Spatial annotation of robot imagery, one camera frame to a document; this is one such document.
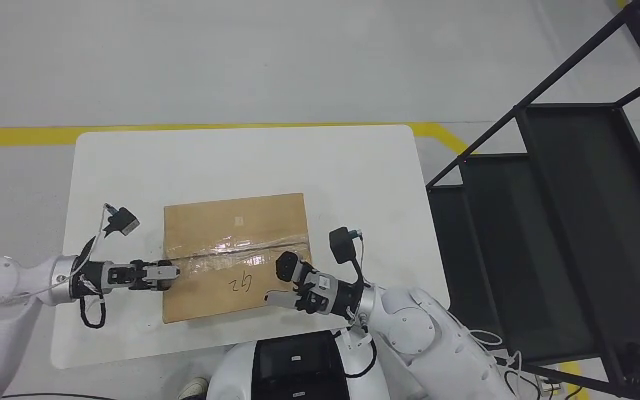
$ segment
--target white robot arm segment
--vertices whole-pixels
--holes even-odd
[[[353,263],[358,281],[340,281],[285,252],[276,262],[276,275],[293,282],[294,291],[269,292],[267,304],[340,315],[365,331],[377,332],[430,399],[516,398],[503,382],[495,359],[429,294],[417,288],[383,289],[365,283],[352,243],[352,233],[358,231],[339,231],[338,236],[337,231],[330,235],[331,249],[338,263]]]

